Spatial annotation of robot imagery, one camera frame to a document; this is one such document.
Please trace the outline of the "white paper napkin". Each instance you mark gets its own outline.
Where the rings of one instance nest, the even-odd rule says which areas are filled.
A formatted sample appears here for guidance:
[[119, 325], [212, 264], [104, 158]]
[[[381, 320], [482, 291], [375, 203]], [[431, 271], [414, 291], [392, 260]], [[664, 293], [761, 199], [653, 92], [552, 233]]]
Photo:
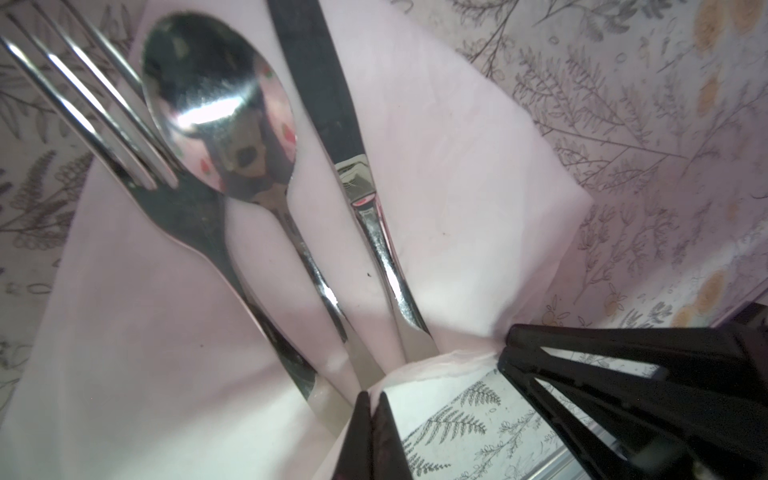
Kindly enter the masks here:
[[[528, 113], [386, 1], [326, 1], [394, 247], [442, 357], [406, 368], [376, 269], [262, 1], [192, 1], [262, 52], [293, 106], [289, 199], [401, 430], [541, 301], [591, 197]], [[340, 443], [217, 271], [94, 162], [1, 427], [5, 479], [327, 479]]]

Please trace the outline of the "silver metal fork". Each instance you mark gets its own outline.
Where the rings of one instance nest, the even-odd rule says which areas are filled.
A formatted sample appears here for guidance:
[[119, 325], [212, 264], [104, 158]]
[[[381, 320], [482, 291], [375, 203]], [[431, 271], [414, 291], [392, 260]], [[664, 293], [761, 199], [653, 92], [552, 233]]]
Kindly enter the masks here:
[[121, 182], [144, 214], [167, 236], [206, 258], [239, 297], [251, 319], [271, 344], [283, 368], [294, 382], [310, 409], [333, 434], [339, 435], [352, 414], [350, 402], [309, 363], [262, 309], [256, 296], [241, 281], [231, 259], [226, 240], [225, 200], [221, 193], [193, 176], [172, 153], [159, 135], [149, 127], [113, 82], [91, 57], [56, 22], [50, 28], [74, 53], [83, 66], [108, 92], [115, 106], [125, 116], [119, 122], [94, 91], [53, 53], [37, 36], [27, 30], [14, 15], [9, 20], [26, 39], [65, 78], [68, 85], [89, 104], [104, 126], [125, 149], [119, 157], [109, 147], [93, 124], [42, 73], [29, 56], [7, 37], [2, 48], [16, 67], [88, 146], [96, 158]]

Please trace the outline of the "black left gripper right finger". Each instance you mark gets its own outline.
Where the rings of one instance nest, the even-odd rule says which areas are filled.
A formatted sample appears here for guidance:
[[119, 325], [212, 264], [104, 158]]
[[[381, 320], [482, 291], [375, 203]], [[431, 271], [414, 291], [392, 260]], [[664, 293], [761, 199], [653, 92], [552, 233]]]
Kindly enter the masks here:
[[372, 415], [373, 480], [412, 480], [387, 395], [382, 392]]

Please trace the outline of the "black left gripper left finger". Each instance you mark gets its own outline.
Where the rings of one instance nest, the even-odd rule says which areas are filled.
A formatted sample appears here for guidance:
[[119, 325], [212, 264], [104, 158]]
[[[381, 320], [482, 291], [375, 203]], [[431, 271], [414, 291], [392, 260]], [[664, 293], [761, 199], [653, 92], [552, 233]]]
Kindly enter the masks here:
[[370, 394], [358, 394], [332, 480], [373, 478], [373, 423]]

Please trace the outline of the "silver metal table knife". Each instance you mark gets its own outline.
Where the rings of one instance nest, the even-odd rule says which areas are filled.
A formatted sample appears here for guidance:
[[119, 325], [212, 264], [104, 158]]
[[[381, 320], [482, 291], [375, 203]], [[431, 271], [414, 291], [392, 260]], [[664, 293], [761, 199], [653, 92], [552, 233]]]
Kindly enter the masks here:
[[399, 265], [349, 87], [318, 1], [270, 1], [270, 17], [304, 109], [367, 242], [405, 360], [439, 354]]

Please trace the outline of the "silver metal spoon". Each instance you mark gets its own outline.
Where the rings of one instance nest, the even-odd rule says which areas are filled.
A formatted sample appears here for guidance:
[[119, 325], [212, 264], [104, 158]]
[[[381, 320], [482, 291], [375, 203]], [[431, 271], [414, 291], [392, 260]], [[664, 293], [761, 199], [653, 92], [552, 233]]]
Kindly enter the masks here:
[[384, 376], [343, 312], [288, 206], [296, 128], [287, 93], [268, 61], [226, 23], [173, 13], [142, 51], [143, 96], [166, 144], [203, 183], [270, 211], [293, 244], [347, 351], [360, 386]]

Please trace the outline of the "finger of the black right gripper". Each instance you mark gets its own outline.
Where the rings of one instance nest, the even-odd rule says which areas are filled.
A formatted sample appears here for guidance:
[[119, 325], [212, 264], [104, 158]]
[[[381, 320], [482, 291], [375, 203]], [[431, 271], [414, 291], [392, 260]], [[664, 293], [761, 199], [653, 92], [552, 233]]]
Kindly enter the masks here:
[[593, 479], [767, 476], [767, 397], [729, 371], [646, 378], [517, 347], [499, 369]]
[[717, 328], [585, 329], [516, 325], [507, 346], [554, 348], [692, 371], [697, 379], [767, 382], [767, 334], [738, 324]]

